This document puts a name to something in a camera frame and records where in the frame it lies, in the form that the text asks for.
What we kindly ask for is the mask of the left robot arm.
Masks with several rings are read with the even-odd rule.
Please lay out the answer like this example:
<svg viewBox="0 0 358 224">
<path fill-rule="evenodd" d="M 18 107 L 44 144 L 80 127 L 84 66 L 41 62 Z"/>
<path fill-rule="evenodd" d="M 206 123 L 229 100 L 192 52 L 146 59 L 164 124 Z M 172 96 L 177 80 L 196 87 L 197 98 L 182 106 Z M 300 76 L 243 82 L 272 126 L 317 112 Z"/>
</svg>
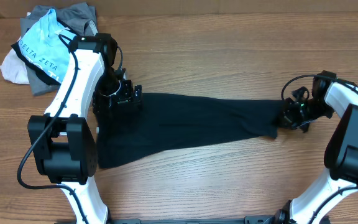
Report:
<svg viewBox="0 0 358 224">
<path fill-rule="evenodd" d="M 142 87 L 133 85 L 123 70 L 113 69 L 122 50 L 110 34 L 59 35 L 70 56 L 70 64 L 54 100 L 44 115 L 30 117 L 31 147 L 17 170 L 21 186 L 22 170 L 34 156 L 40 175 L 48 177 L 46 189 L 60 189 L 76 216 L 75 223 L 111 223 L 111 213 L 99 194 L 94 174 L 98 166 L 96 143 L 87 123 L 88 109 L 112 118 L 116 111 L 142 107 Z"/>
</svg>

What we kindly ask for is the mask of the black t-shirt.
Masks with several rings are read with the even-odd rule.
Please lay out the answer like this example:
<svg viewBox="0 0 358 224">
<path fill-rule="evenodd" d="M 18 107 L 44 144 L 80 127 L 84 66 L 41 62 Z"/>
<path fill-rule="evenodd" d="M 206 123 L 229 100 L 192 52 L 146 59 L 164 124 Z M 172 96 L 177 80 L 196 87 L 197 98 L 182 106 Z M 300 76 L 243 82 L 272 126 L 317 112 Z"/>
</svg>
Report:
<svg viewBox="0 0 358 224">
<path fill-rule="evenodd" d="M 276 138 L 280 100 L 224 100 L 144 93 L 142 106 L 115 105 L 97 114 L 98 164 L 119 167 L 172 149 Z"/>
</svg>

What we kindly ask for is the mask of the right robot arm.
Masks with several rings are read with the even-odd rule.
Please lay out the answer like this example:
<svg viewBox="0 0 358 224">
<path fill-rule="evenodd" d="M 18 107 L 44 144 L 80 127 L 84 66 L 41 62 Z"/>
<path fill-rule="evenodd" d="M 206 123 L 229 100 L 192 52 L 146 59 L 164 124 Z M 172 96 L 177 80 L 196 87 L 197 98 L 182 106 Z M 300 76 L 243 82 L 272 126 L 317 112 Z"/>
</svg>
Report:
<svg viewBox="0 0 358 224">
<path fill-rule="evenodd" d="M 358 192 L 358 86 L 322 71 L 313 75 L 312 89 L 303 86 L 282 98 L 278 125 L 307 132 L 312 121 L 337 114 L 337 125 L 324 153 L 321 175 L 297 198 L 277 211 L 270 223 L 329 223 L 327 214 Z"/>
</svg>

